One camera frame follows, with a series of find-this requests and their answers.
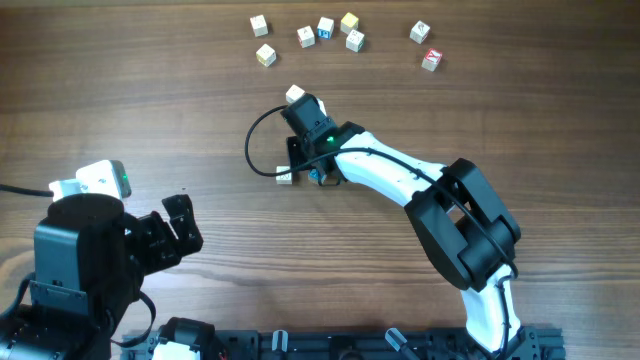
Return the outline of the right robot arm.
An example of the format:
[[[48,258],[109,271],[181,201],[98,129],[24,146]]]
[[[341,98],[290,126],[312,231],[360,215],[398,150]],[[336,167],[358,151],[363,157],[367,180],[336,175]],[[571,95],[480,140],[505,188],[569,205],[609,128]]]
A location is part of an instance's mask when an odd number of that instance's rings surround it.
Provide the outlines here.
[[[302,168],[316,170],[319,182],[334,176],[400,205],[433,267],[460,290],[470,337],[506,358],[521,327],[510,290],[521,232],[483,173],[463,158],[450,165],[421,161],[357,124],[337,125],[309,93],[287,102],[281,115],[299,143]]]

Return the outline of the blue X wooden block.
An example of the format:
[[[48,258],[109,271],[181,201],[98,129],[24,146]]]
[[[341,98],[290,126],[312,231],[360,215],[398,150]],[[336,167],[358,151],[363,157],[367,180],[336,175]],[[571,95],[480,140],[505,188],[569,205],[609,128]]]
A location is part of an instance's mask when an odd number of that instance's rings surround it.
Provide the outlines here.
[[[321,180],[320,180],[320,173],[318,172],[317,169],[312,169],[309,171],[308,173],[308,180],[312,183],[315,184],[320,184]]]

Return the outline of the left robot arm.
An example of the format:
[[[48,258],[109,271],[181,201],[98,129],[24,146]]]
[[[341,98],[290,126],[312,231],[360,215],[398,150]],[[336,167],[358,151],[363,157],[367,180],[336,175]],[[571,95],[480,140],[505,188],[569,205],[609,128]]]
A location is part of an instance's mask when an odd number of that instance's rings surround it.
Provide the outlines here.
[[[1,314],[4,359],[108,359],[146,276],[203,245],[190,197],[163,199],[170,219],[137,218],[122,201],[76,194],[53,202],[34,232],[35,269]]]

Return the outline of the plain wooden block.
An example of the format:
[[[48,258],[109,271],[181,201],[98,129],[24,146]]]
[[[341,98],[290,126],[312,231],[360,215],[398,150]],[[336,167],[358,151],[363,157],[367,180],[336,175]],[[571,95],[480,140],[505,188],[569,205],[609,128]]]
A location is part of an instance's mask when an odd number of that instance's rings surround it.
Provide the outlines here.
[[[293,184],[293,175],[290,171],[289,166],[277,166],[276,172],[278,176],[276,177],[276,183],[278,185],[292,185]]]

